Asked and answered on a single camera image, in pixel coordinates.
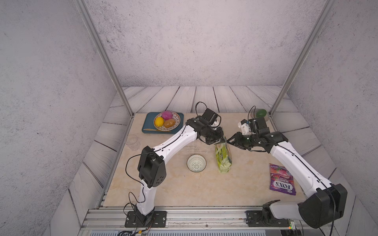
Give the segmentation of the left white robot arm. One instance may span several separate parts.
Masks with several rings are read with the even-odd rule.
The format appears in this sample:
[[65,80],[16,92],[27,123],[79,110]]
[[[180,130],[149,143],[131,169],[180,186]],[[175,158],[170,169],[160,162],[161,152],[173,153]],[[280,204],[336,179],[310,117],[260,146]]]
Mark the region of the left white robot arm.
[[205,138],[203,142],[207,145],[224,141],[220,124],[220,116],[211,118],[209,121],[202,116],[191,118],[187,120],[185,126],[162,144],[154,148],[146,146],[142,150],[138,164],[141,190],[136,212],[147,216],[154,211],[157,187],[166,178],[165,165],[176,153],[201,137]]

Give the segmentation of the green oats bag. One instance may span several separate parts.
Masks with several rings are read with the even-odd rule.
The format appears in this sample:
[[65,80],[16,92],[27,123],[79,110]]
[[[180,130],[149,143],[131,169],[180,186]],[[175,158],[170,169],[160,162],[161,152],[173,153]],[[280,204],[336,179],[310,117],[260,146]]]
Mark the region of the green oats bag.
[[219,172],[228,173],[232,166],[232,158],[225,136],[221,142],[215,144],[215,155]]

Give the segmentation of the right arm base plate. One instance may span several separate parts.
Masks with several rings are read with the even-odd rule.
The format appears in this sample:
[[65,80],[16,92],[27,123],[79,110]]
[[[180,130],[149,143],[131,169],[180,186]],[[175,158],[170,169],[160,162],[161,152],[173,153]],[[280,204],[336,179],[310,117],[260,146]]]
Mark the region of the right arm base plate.
[[249,227],[289,227],[290,222],[287,219],[277,219],[273,214],[266,210],[248,210],[246,211],[246,224]]

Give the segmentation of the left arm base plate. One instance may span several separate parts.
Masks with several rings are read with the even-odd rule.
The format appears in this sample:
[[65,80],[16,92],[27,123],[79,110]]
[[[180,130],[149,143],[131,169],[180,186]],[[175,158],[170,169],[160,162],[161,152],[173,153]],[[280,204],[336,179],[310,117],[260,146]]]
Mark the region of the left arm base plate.
[[164,228],[166,226],[167,212],[153,210],[147,215],[139,211],[129,211],[125,228]]

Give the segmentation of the white patterned breakfast bowl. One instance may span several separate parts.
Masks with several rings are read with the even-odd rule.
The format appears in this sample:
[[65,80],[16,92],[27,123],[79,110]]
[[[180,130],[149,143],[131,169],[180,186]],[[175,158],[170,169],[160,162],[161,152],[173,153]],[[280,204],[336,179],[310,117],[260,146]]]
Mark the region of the white patterned breakfast bowl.
[[187,160],[188,169],[194,173],[202,172],[206,168],[206,165],[206,159],[199,154],[194,154]]

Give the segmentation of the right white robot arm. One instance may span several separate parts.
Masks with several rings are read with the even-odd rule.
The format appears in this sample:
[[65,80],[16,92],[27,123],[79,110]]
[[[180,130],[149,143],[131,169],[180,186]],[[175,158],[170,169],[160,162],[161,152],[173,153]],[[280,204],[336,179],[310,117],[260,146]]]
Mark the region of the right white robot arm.
[[248,151],[254,147],[264,148],[283,164],[307,196],[301,203],[274,200],[264,204],[262,220],[266,225],[275,224],[280,219],[294,219],[303,220],[308,226],[317,229],[344,216],[347,201],[345,187],[333,184],[322,176],[302,158],[282,133],[243,135],[237,132],[227,143]]

